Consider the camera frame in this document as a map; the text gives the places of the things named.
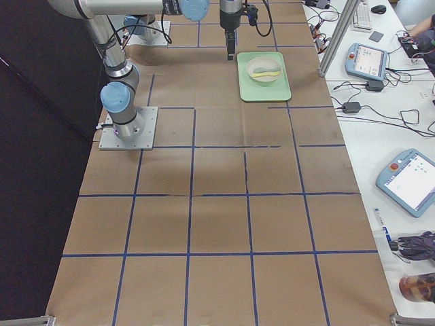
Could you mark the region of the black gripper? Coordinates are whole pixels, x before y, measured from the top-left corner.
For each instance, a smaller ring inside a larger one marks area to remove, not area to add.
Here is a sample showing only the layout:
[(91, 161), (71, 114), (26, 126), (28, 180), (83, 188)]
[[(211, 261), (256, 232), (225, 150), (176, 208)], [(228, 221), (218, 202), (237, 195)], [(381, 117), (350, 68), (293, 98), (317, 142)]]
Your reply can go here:
[(226, 37), (227, 60), (234, 59), (234, 32), (240, 26), (242, 15), (242, 0), (220, 0), (220, 26)]

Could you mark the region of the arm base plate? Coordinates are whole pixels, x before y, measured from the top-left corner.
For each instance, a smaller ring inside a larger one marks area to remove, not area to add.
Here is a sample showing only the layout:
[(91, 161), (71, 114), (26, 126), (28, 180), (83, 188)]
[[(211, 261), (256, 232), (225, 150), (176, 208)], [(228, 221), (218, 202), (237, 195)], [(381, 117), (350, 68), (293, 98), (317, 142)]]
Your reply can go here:
[(167, 47), (169, 44), (168, 39), (169, 39), (171, 23), (169, 21), (164, 21), (163, 24), (161, 24), (161, 21), (157, 21), (157, 20), (156, 22), (160, 27), (160, 29), (158, 29), (157, 38), (151, 41), (144, 41), (140, 39), (138, 36), (128, 33), (126, 44), (128, 46), (139, 45), (139, 46), (146, 46), (146, 47)]
[(154, 145), (157, 107), (135, 107), (135, 119), (119, 125), (107, 115), (99, 141), (100, 150), (152, 150)]

